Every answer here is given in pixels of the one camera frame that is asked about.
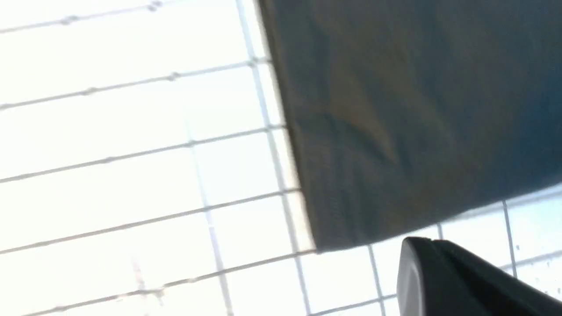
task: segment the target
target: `tile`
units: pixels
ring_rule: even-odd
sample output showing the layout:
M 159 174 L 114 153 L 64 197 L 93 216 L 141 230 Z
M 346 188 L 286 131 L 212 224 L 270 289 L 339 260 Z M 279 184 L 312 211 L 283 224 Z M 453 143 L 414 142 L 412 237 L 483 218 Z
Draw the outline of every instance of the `tile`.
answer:
M 226 275 L 235 316 L 306 315 L 293 259 Z
M 0 177 L 186 143 L 188 116 L 177 88 L 152 83 L 6 110 Z
M 264 127 L 249 67 L 182 78 L 180 98 L 193 139 L 202 140 Z
M 289 135 L 285 129 L 277 129 L 273 132 L 275 148 L 277 149 L 281 170 L 283 172 L 283 182 L 285 188 L 294 189 L 300 187 L 298 182 L 297 169 L 294 164 L 293 151 L 289 142 Z
M 507 210 L 515 261 L 562 250 L 562 195 Z
M 248 59 L 236 4 L 230 0 L 177 1 L 155 12 L 7 33 L 0 45 L 0 85 L 7 87 L 0 103 Z
M 500 267 L 511 263 L 503 210 L 443 223 L 443 237 Z
M 210 278 L 166 288 L 162 298 L 162 308 L 159 313 L 153 314 L 226 316 L 219 279 Z
M 106 207 L 120 224 L 203 207 L 189 148 L 115 161 L 106 168 Z
M 264 91 L 265 104 L 268 109 L 269 123 L 272 125 L 285 124 L 279 84 L 275 70 L 270 64 L 260 64 L 257 67 L 260 74 L 261 87 Z
M 302 269 L 313 313 L 378 297 L 367 247 L 305 255 Z
M 216 209 L 211 215 L 225 268 L 291 253 L 279 196 Z
M 265 37 L 264 23 L 256 0 L 242 0 L 244 17 L 252 40 L 253 52 L 256 57 L 269 56 L 268 42 Z
M 517 265 L 517 278 L 562 301 L 562 257 Z
M 183 148 L 3 183 L 0 249 L 198 209 L 191 159 Z
M 166 290 L 172 289 L 174 287 L 168 287 L 168 288 L 161 288 L 160 292 L 158 293 L 154 293 L 151 295 L 137 295 L 137 296 L 133 296 L 133 297 L 137 297 L 139 299 L 138 301 L 138 306 L 141 309 L 139 312 L 137 312 L 135 314 L 136 315 L 154 315 L 154 316 L 173 316 L 173 315 L 178 315 L 178 310 L 182 310 L 182 308 L 185 309 L 185 305 L 177 304 L 174 306 L 174 304 L 168 304 L 166 305 L 166 298 L 165 298 L 165 294 L 166 294 Z M 186 291 L 180 291 L 180 294 L 185 294 Z M 190 300 L 190 298 L 183 298 L 184 301 Z
M 71 15 L 90 15 L 123 8 L 146 5 L 145 0 L 21 0 L 13 4 L 0 3 L 0 29 L 62 19 Z
M 124 233 L 130 260 L 148 288 L 216 271 L 204 214 L 147 224 Z
M 265 133 L 195 147 L 209 204 L 279 191 Z
M 314 239 L 310 231 L 309 218 L 306 215 L 305 198 L 301 192 L 287 194 L 287 202 L 291 210 L 294 232 L 297 238 L 299 251 L 316 249 Z
M 396 282 L 398 280 L 398 264 L 400 263 L 400 252 L 402 250 L 402 240 L 407 236 L 426 237 L 439 239 L 436 226 L 430 226 L 401 235 L 389 240 L 373 244 L 373 254 L 379 276 L 380 289 L 382 295 L 396 293 Z
M 339 312 L 329 313 L 326 316 L 380 316 L 382 311 L 379 303 L 373 303 Z
M 0 249 L 115 226 L 104 165 L 3 183 Z
M 0 255 L 0 314 L 22 315 L 58 305 L 52 290 L 58 280 L 48 260 L 44 247 Z
M 112 232 L 50 245 L 51 291 L 59 306 L 138 288 L 131 257 L 123 247 L 123 232 Z
M 400 316 L 400 307 L 398 306 L 397 298 L 384 300 L 383 304 L 387 316 Z

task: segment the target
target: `white tile wall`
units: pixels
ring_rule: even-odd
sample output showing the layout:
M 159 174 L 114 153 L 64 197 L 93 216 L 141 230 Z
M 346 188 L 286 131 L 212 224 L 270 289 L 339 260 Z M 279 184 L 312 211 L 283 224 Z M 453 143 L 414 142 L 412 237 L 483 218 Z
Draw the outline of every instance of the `white tile wall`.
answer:
M 399 315 L 401 240 L 438 227 L 310 253 L 265 43 L 255 0 L 0 3 L 0 314 Z M 562 299 L 562 187 L 506 204 L 509 233 L 496 203 L 443 237 L 512 274 L 511 236 Z

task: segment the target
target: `dark fabric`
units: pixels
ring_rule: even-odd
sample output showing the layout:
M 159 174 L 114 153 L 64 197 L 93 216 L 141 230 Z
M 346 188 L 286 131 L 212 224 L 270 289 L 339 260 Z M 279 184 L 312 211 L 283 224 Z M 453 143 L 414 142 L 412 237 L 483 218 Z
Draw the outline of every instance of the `dark fabric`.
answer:
M 260 5 L 319 251 L 562 181 L 562 1 Z

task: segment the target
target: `grout line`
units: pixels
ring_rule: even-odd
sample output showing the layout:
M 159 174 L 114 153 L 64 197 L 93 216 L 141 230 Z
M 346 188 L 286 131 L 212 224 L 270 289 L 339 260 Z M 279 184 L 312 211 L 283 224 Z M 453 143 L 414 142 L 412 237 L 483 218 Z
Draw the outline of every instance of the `grout line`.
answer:
M 375 287 L 377 288 L 378 297 L 383 297 L 383 291 L 380 286 L 379 273 L 377 271 L 377 261 L 375 260 L 373 245 L 367 245 L 367 248 L 369 249 L 369 258 L 371 260 L 371 267 L 373 268 L 373 275 L 375 277 Z M 386 310 L 384 309 L 384 304 L 380 305 L 380 312 L 382 316 L 386 316 Z
M 544 201 L 544 200 L 548 200 L 548 199 L 553 198 L 553 197 L 560 197 L 560 196 L 562 196 L 562 189 L 556 190 L 556 191 L 553 191 L 553 192 L 543 193 L 543 194 L 536 194 L 535 196 L 530 196 L 530 197 L 526 197 L 526 198 L 517 198 L 517 200 L 510 201 L 509 205 L 510 205 L 510 207 L 524 206 L 524 205 L 532 204 L 534 202 Z M 473 210 L 468 210 L 464 213 L 458 214 L 458 215 L 453 216 L 451 218 L 448 218 L 444 221 L 444 223 L 455 222 L 457 220 L 463 220 L 463 219 L 475 218 L 477 216 L 493 213 L 493 212 L 502 210 L 503 206 L 483 206 L 482 210 L 478 210 L 478 209 L 479 209 L 479 207 L 476 208 L 476 209 L 473 209 Z
M 180 148 L 190 148 L 190 147 L 194 147 L 194 146 L 198 146 L 198 145 L 202 145 L 202 144 L 224 141 L 224 140 L 227 140 L 227 139 L 232 139 L 232 138 L 237 138 L 237 137 L 243 137 L 243 136 L 250 136 L 250 135 L 259 134 L 259 133 L 265 133 L 265 132 L 268 132 L 272 129 L 278 129 L 278 128 L 282 128 L 282 127 L 283 126 L 281 126 L 281 125 L 268 125 L 267 127 L 264 127 L 264 128 L 258 128 L 258 129 L 248 130 L 248 131 L 245 131 L 245 132 L 238 132 L 238 133 L 234 133 L 234 134 L 218 136 L 218 137 L 214 137 L 214 138 L 208 138 L 208 139 L 204 139 L 204 140 L 201 140 L 201 141 L 189 141 L 189 142 L 178 144 L 178 145 L 172 145 L 172 146 L 161 147 L 161 148 L 156 148 L 156 149 L 151 149 L 151 150 L 139 151 L 139 152 L 135 152 L 135 153 L 132 153 L 132 154 L 107 157 L 107 158 L 92 160 L 92 161 L 88 161 L 88 162 L 81 162 L 80 164 L 75 164 L 75 165 L 68 165 L 68 166 L 63 166 L 63 167 L 58 167 L 58 168 L 53 168 L 53 169 L 48 169 L 48 170 L 42 170 L 42 171 L 38 171 L 38 172 L 15 175 L 13 177 L 0 179 L 0 184 L 12 182 L 12 181 L 24 180 L 24 179 L 33 178 L 33 177 L 38 177 L 38 176 L 41 176 L 41 175 L 58 173 L 58 172 L 62 172 L 62 171 L 80 169 L 80 168 L 89 167 L 89 166 L 93 166 L 93 165 L 109 164 L 109 163 L 114 162 L 114 161 L 125 160 L 125 159 L 135 158 L 135 157 L 141 157 L 141 156 L 146 156 L 146 155 L 150 155 L 150 154 L 157 154 L 157 153 L 160 153 L 160 152 L 176 150 L 176 149 L 180 149 Z
M 509 242 L 509 255 L 511 256 L 511 268 L 513 269 L 513 276 L 517 277 L 517 267 L 515 265 L 515 250 L 513 248 L 513 238 L 511 236 L 511 225 L 509 224 L 509 213 L 507 212 L 507 203 L 502 201 L 504 206 L 505 227 L 507 229 L 507 241 Z
M 48 314 L 51 314 L 51 313 L 59 313 L 59 312 L 64 312 L 64 311 L 69 310 L 69 309 L 73 309 L 73 308 L 103 303 L 103 302 L 112 301 L 112 300 L 118 300 L 118 299 L 122 299 L 122 298 L 128 297 L 128 296 L 159 294 L 165 288 L 174 287 L 174 286 L 183 285 L 183 284 L 188 284 L 188 283 L 195 283 L 195 282 L 198 282 L 198 281 L 203 281 L 203 280 L 206 280 L 206 279 L 215 278 L 215 277 L 218 277 L 222 274 L 227 274 L 227 273 L 236 272 L 236 271 L 240 271 L 240 270 L 250 269 L 250 268 L 258 267 L 260 265 L 264 265 L 264 264 L 268 264 L 268 263 L 279 262 L 279 261 L 282 261 L 282 260 L 293 258 L 295 256 L 302 256 L 302 255 L 311 254 L 313 252 L 314 252 L 314 250 L 307 250 L 307 251 L 298 252 L 298 253 L 294 253 L 294 254 L 287 254 L 287 255 L 283 255 L 283 256 L 279 256 L 279 257 L 274 257 L 274 258 L 262 260 L 262 261 L 257 261 L 257 262 L 254 262 L 254 263 L 239 265 L 237 267 L 228 268 L 228 269 L 224 269 L 224 270 L 221 270 L 221 271 L 216 271 L 216 272 L 205 274 L 205 275 L 199 276 L 199 277 L 194 277 L 194 278 L 189 278 L 189 279 L 181 279 L 181 280 L 169 282 L 169 283 L 166 283 L 165 285 L 163 285 L 161 288 L 157 288 L 157 289 L 144 290 L 144 291 L 136 290 L 136 291 L 120 294 L 120 295 L 110 295 L 110 296 L 100 297 L 100 298 L 89 300 L 89 301 L 82 301 L 82 302 L 79 302 L 79 303 L 69 304 L 69 305 L 65 305 L 65 306 L 57 306 L 57 307 L 52 308 L 52 309 L 41 310 L 39 312 L 33 312 L 33 313 L 30 313 L 30 314 L 25 314 L 24 316 L 40 316 L 40 315 L 48 315 Z
M 180 218 L 180 217 L 183 217 L 183 216 L 189 216 L 189 215 L 192 215 L 192 214 L 207 212 L 207 211 L 210 211 L 210 210 L 216 210 L 216 209 L 219 209 L 219 208 L 222 208 L 222 207 L 238 205 L 238 204 L 252 202 L 252 201 L 256 201 L 256 200 L 262 200 L 262 199 L 268 198 L 268 197 L 282 196 L 282 195 L 286 195 L 286 194 L 293 193 L 293 192 L 298 192 L 298 189 L 289 189 L 289 190 L 285 190 L 285 191 L 277 191 L 277 192 L 272 192 L 272 193 L 266 193 L 266 194 L 263 194 L 263 195 L 243 198 L 243 199 L 232 201 L 232 202 L 226 202 L 226 203 L 211 205 L 211 206 L 208 206 L 208 207 L 202 207 L 200 209 L 189 210 L 189 211 L 184 211 L 184 212 L 181 212 L 181 213 L 175 213 L 175 214 L 165 215 L 165 216 L 161 216 L 161 217 L 157 217 L 157 218 L 141 220 L 139 222 L 128 223 L 128 224 L 118 225 L 118 226 L 114 226 L 114 227 L 99 229 L 97 231 L 91 231 L 91 232 L 87 232 L 87 233 L 81 233 L 81 234 L 76 234 L 76 235 L 72 235 L 72 236 L 61 237 L 61 238 L 47 240 L 47 241 L 40 241 L 40 242 L 36 242 L 36 243 L 30 243 L 30 244 L 24 245 L 24 246 L 0 250 L 0 255 L 5 255 L 5 254 L 12 253 L 12 252 L 18 252 L 18 251 L 23 251 L 23 250 L 33 249 L 33 248 L 45 247 L 45 246 L 48 246 L 48 245 L 54 245 L 56 243 L 72 241 L 72 240 L 76 240 L 76 239 L 80 239 L 80 238 L 86 238 L 86 237 L 96 236 L 96 235 L 105 234 L 105 233 L 122 231 L 122 230 L 129 229 L 129 228 L 134 228 L 134 227 L 143 226 L 143 225 L 147 225 L 147 224 L 162 222 L 164 220 L 170 220 L 170 219 L 174 219 L 174 218 Z
M 542 254 L 542 255 L 538 255 L 532 258 L 528 258 L 528 259 L 523 259 L 523 260 L 519 260 L 515 262 L 515 265 L 518 266 L 522 266 L 522 265 L 528 265 L 528 264 L 534 264 L 537 262 L 541 262 L 541 261 L 545 261 L 548 259 L 554 259 L 554 258 L 559 258 L 562 257 L 562 250 L 558 250 L 558 251 L 554 251 L 554 252 L 550 252 L 548 254 Z M 506 264 L 506 265 L 502 265 L 501 267 L 498 267 L 502 270 L 507 269 L 507 268 L 511 268 L 511 266 L 514 264 Z
M 167 75 L 167 76 L 159 76 L 159 77 L 137 80 L 137 81 L 133 81 L 133 82 L 107 85 L 107 86 L 99 87 L 99 88 L 90 87 L 90 88 L 88 88 L 86 90 L 82 90 L 82 91 L 74 91 L 74 92 L 69 92 L 69 93 L 64 93 L 64 94 L 58 94 L 56 96 L 48 96 L 48 97 L 43 97 L 43 98 L 38 98 L 38 99 L 33 99 L 33 100 L 2 104 L 2 105 L 0 105 L 0 111 L 13 109 L 13 108 L 17 108 L 17 107 L 22 107 L 22 106 L 27 106 L 27 105 L 49 102 L 49 101 L 61 100 L 61 99 L 66 99 L 66 98 L 71 98 L 71 97 L 90 96 L 94 93 L 111 91 L 111 90 L 116 90 L 116 89 L 121 89 L 121 88 L 129 88 L 129 87 L 134 87 L 136 85 L 149 84 L 149 83 L 160 82 L 160 81 L 170 81 L 170 82 L 172 82 L 172 81 L 175 81 L 175 80 L 180 79 L 180 78 L 187 78 L 187 77 L 192 77 L 192 76 L 197 76 L 197 75 L 204 75 L 204 74 L 216 73 L 216 72 L 220 72 L 220 71 L 233 70 L 233 69 L 238 69 L 238 68 L 243 68 L 243 67 L 249 67 L 249 66 L 252 66 L 254 64 L 265 64 L 267 62 L 269 62 L 269 60 L 267 58 L 256 58 L 256 59 L 251 60 L 251 61 L 238 62 L 238 63 L 235 63 L 235 64 L 205 68 L 205 69 L 201 69 L 201 70 L 186 71 L 186 72 L 183 72 L 183 73 L 171 73 L 170 75 Z
M 145 6 L 120 8 L 120 9 L 115 9 L 115 10 L 110 10 L 110 11 L 103 11 L 103 12 L 99 12 L 99 13 L 92 13 L 92 14 L 83 15 L 83 16 L 70 15 L 70 16 L 65 17 L 63 19 L 36 22 L 36 23 L 32 23 L 32 24 L 19 25 L 19 26 L 11 26 L 11 27 L 8 27 L 8 28 L 5 28 L 5 29 L 0 29 L 0 35 L 1 34 L 7 34 L 7 33 L 13 33 L 13 32 L 17 32 L 17 31 L 23 31 L 23 30 L 44 28 L 44 27 L 54 26 L 54 25 L 68 25 L 68 24 L 73 24 L 73 23 L 79 22 L 79 21 L 96 19 L 98 17 L 111 16 L 111 15 L 121 15 L 121 14 L 124 14 L 124 13 L 131 13 L 131 12 L 142 11 L 142 10 L 157 11 L 157 9 L 162 7 L 162 6 L 173 4 L 175 2 L 182 2 L 182 1 L 185 1 L 185 0 L 152 1 L 150 3 L 147 3 Z
M 253 50 L 253 45 L 252 45 L 252 38 L 250 36 L 250 30 L 248 28 L 248 21 L 245 17 L 245 12 L 244 12 L 244 5 L 242 3 L 241 0 L 235 0 L 236 1 L 236 7 L 237 7 L 237 11 L 238 11 L 238 16 L 240 19 L 240 24 L 242 27 L 242 33 L 244 35 L 244 42 L 246 44 L 246 50 L 248 52 L 248 55 L 250 57 L 250 60 L 256 60 L 257 57 L 255 56 L 255 52 Z M 264 123 L 266 126 L 270 125 L 270 120 L 269 120 L 269 113 L 268 113 L 268 108 L 267 108 L 267 104 L 265 101 L 265 96 L 264 96 L 264 90 L 263 90 L 263 86 L 261 85 L 261 79 L 260 79 L 260 73 L 256 67 L 256 63 L 253 63 L 251 66 L 252 69 L 252 75 L 253 75 L 253 79 L 254 79 L 254 83 L 256 86 L 256 91 L 257 91 L 257 95 L 258 95 L 258 99 L 260 101 L 260 109 L 261 109 L 261 114 L 264 120 Z M 282 166 L 280 163 L 280 158 L 279 158 L 279 153 L 278 150 L 275 146 L 275 139 L 273 137 L 273 134 L 270 130 L 268 130 L 266 132 L 267 138 L 268 138 L 268 144 L 270 147 L 270 152 L 271 152 L 271 157 L 273 159 L 273 167 L 275 170 L 275 176 L 277 178 L 277 184 L 279 189 L 284 190 L 285 189 L 285 183 L 284 183 L 284 179 L 283 179 L 283 171 L 282 171 Z M 287 195 L 281 195 L 281 199 L 282 199 L 282 205 L 283 205 L 283 212 L 285 215 L 285 220 L 287 222 L 287 229 L 288 229 L 288 233 L 289 233 L 289 240 L 291 242 L 291 249 L 293 253 L 296 253 L 298 251 L 298 243 L 297 243 L 297 237 L 296 237 L 296 233 L 295 233 L 295 228 L 294 228 L 294 222 L 293 222 L 293 218 L 291 215 L 291 210 L 289 207 L 289 202 L 287 199 Z M 307 293 L 307 289 L 306 289 L 306 282 L 305 282 L 305 277 L 304 277 L 304 272 L 302 269 L 302 262 L 301 262 L 301 258 L 299 256 L 295 256 L 294 257 L 294 261 L 295 261 L 295 265 L 297 268 L 297 273 L 298 273 L 298 282 L 301 288 L 301 292 L 302 292 L 302 299 L 303 299 L 303 303 L 305 306 L 305 310 L 306 310 L 306 314 L 310 314 L 310 301 L 309 301 L 309 297 L 308 297 L 308 293 Z
M 199 183 L 199 188 L 200 188 L 200 193 L 201 193 L 201 200 L 203 201 L 203 207 L 208 207 L 209 206 L 209 201 L 207 199 L 207 194 L 205 193 L 205 188 L 203 187 L 203 178 L 201 175 L 201 169 L 197 160 L 197 153 L 195 151 L 195 147 L 191 147 L 190 151 L 192 153 L 193 156 L 193 163 L 195 164 L 195 171 L 197 174 L 197 182 Z M 216 232 L 215 232 L 215 225 L 212 219 L 212 214 L 210 211 L 205 212 L 205 219 L 207 220 L 207 228 L 209 229 L 209 235 L 211 237 L 211 244 L 212 244 L 212 250 L 213 250 L 213 254 L 215 255 L 215 264 L 216 264 L 216 269 L 218 271 L 222 271 L 224 270 L 224 264 L 223 264 L 223 258 L 220 254 L 220 248 L 219 248 L 219 241 L 217 239 L 216 236 Z M 230 292 L 228 290 L 228 282 L 226 280 L 226 274 L 221 274 L 219 275 L 219 282 L 220 282 L 220 288 L 221 291 L 223 293 L 223 300 L 224 300 L 224 304 L 226 307 L 226 312 L 228 314 L 228 316 L 234 316 L 233 312 L 232 312 L 232 300 L 230 298 Z
M 331 314 L 331 313 L 336 313 L 336 312 L 342 312 L 344 310 L 348 310 L 348 309 L 353 309 L 353 308 L 357 308 L 357 307 L 361 307 L 361 306 L 365 306 L 365 305 L 370 305 L 370 304 L 375 304 L 375 303 L 382 303 L 384 300 L 388 300 L 388 299 L 393 299 L 396 297 L 396 294 L 393 295 L 387 295 L 387 296 L 381 296 L 378 299 L 374 299 L 374 300 L 368 300 L 368 301 L 363 301 L 360 303 L 355 303 L 355 304 L 351 304 L 351 305 L 346 305 L 346 306 L 342 306 L 342 307 L 338 307 L 338 308 L 332 308 L 332 309 L 328 309 L 328 310 L 324 310 L 322 312 L 318 312 L 318 313 L 314 313 L 314 314 L 309 314 L 308 316 L 322 316 L 322 315 L 326 315 L 326 314 Z
M 144 282 L 144 278 L 143 278 L 143 274 L 142 274 L 142 270 L 140 265 L 137 262 L 137 258 L 133 255 L 130 254 L 130 260 L 131 260 L 131 268 L 133 269 L 134 275 L 135 275 L 135 280 L 137 282 L 137 290 L 138 291 L 145 291 L 146 290 L 146 283 Z M 142 301 L 143 301 L 143 309 L 144 309 L 144 314 L 145 316 L 149 315 L 148 312 L 148 308 L 147 308 L 147 300 L 148 300 L 148 294 L 146 293 L 142 293 L 141 294 L 142 297 Z M 159 302 L 161 303 L 162 300 L 159 296 L 156 296 L 159 300 Z

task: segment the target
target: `black plastic object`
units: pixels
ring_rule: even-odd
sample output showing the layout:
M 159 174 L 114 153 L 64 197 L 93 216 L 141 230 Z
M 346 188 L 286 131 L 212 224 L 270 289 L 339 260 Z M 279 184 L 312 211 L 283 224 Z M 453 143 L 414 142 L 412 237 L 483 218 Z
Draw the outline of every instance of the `black plastic object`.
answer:
M 562 303 L 450 241 L 408 237 L 398 270 L 401 316 L 560 316 Z

